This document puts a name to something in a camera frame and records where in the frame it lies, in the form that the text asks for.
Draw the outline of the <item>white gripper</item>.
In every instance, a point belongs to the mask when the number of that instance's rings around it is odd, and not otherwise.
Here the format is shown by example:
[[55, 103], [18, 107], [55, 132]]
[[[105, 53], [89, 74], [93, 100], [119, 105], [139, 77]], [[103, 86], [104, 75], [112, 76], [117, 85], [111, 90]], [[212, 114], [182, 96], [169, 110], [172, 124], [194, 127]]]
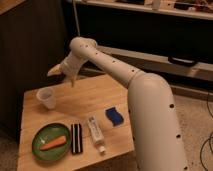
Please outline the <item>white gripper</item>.
[[61, 63], [57, 64], [51, 68], [47, 76], [60, 75], [61, 72], [66, 76], [70, 77], [71, 86], [75, 86], [76, 76], [78, 75], [80, 68], [86, 63], [87, 60], [75, 56], [73, 53], [70, 53]]

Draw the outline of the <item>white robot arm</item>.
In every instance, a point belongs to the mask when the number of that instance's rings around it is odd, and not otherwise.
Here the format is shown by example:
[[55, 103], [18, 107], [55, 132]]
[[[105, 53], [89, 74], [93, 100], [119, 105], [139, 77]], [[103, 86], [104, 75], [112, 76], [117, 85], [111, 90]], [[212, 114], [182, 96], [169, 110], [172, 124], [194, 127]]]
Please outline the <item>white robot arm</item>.
[[127, 104], [140, 171], [190, 171], [170, 85], [98, 50], [95, 40], [75, 37], [70, 53], [48, 74], [75, 81], [82, 65], [92, 62], [127, 89]]

